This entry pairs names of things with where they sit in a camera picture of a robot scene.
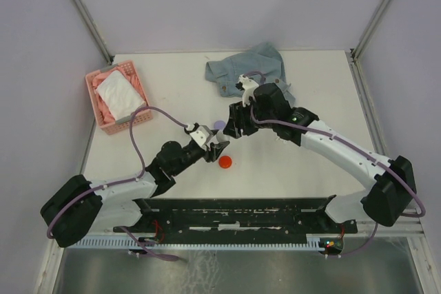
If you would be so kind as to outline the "purple earbud case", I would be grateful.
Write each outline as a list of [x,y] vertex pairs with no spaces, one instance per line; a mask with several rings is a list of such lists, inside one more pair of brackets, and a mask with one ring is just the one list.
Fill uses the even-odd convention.
[[226,126],[226,123],[223,120],[217,120],[214,123],[214,129],[223,130]]

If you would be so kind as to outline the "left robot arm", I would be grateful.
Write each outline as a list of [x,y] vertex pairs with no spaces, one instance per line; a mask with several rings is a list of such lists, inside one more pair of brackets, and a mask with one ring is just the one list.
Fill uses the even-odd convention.
[[199,127],[182,146],[167,141],[140,174],[118,180],[87,180],[71,177],[41,208],[47,235],[61,248],[82,240],[87,234],[120,225],[138,232],[152,225],[152,214],[138,200],[159,196],[171,189],[175,177],[199,160],[215,162],[229,145],[221,131]]

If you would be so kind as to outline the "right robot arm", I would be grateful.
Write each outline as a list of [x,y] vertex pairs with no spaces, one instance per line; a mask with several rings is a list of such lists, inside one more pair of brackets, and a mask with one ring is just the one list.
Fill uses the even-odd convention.
[[274,83],[259,85],[242,77],[236,87],[243,93],[242,100],[229,106],[225,135],[240,138],[270,129],[277,137],[323,156],[363,186],[361,191],[326,199],[316,216],[321,231],[331,233],[343,222],[362,219],[391,227],[404,215],[416,196],[407,158],[391,159],[347,140],[313,112],[292,107]]

